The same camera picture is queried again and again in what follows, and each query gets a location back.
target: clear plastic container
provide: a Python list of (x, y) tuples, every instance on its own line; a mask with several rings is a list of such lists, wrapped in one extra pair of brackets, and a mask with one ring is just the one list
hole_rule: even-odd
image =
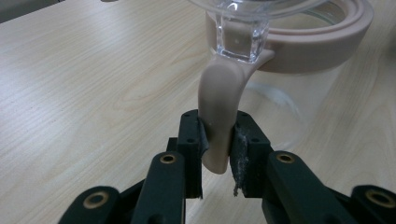
[(365, 0), (190, 1), (207, 11), (214, 53), (198, 107), (209, 141), (203, 164), (216, 174), (227, 169), (238, 108), (274, 149), (296, 144), (373, 18)]

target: beige plastic lid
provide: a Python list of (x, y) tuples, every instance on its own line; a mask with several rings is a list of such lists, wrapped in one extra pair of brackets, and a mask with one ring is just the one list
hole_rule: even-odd
[[(374, 16), (372, 7), (365, 0), (332, 0), (318, 8), (317, 13), (338, 15), (340, 21), (313, 29), (270, 27), (264, 48), (273, 50), (275, 57), (259, 70), (275, 73), (315, 72), (335, 67), (350, 58), (370, 26)], [(206, 34), (209, 46), (215, 49), (216, 25), (211, 13), (206, 13)]]

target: black plastic part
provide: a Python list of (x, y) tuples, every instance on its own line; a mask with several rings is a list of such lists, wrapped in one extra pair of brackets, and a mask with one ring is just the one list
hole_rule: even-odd
[(184, 180), (183, 156), (171, 151), (155, 156), (131, 223), (184, 223)]
[[(177, 139), (177, 152), (185, 159), (186, 198), (202, 198), (202, 152), (206, 148), (206, 139), (202, 135), (202, 125), (198, 119), (198, 110), (184, 113), (180, 119)], [(170, 139), (172, 147), (175, 139)]]
[(396, 194), (376, 186), (357, 186), (351, 199), (359, 223), (396, 223)]
[(120, 194), (111, 187), (95, 187), (81, 193), (69, 206), (60, 224), (105, 224), (117, 221)]
[(262, 198), (265, 166), (273, 152), (271, 143), (254, 119), (238, 111), (234, 127), (230, 164), (235, 180), (234, 195), (241, 189), (246, 198)]
[(271, 153), (266, 173), (291, 223), (357, 223), (298, 156)]
[(140, 191), (143, 188), (145, 180), (131, 186), (120, 194), (120, 202), (117, 206), (117, 214), (119, 216), (119, 223), (130, 223), (134, 216), (134, 208), (139, 199)]

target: wood grain surface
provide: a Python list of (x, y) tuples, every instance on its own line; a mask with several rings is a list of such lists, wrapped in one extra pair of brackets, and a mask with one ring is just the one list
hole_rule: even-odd
[[(339, 69), (292, 152), (327, 186), (396, 191), (396, 2)], [(85, 189), (123, 191), (197, 108), (205, 13), (184, 0), (66, 0), (0, 24), (0, 223), (56, 223)], [(204, 169), (187, 223), (265, 223)]]

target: cup handle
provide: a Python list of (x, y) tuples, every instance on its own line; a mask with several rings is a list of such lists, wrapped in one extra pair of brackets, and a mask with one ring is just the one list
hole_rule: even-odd
[(198, 90), (198, 116), (205, 126), (209, 149), (203, 165), (215, 174), (227, 170), (228, 156), (239, 101), (251, 75), (274, 58), (264, 49), (255, 63), (245, 63), (218, 54), (213, 55), (202, 73)]

